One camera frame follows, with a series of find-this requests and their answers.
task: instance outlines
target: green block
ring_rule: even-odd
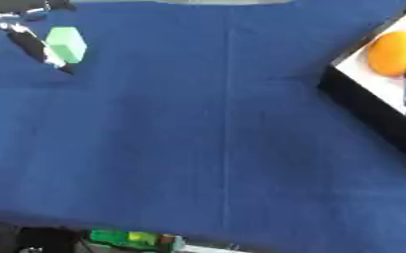
[[[68,63],[80,62],[87,49],[80,33],[73,27],[52,28],[45,42]]]

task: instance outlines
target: blue tablecloth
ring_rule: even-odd
[[[70,77],[0,36],[0,219],[406,253],[406,156],[315,85],[403,0],[84,4]]]

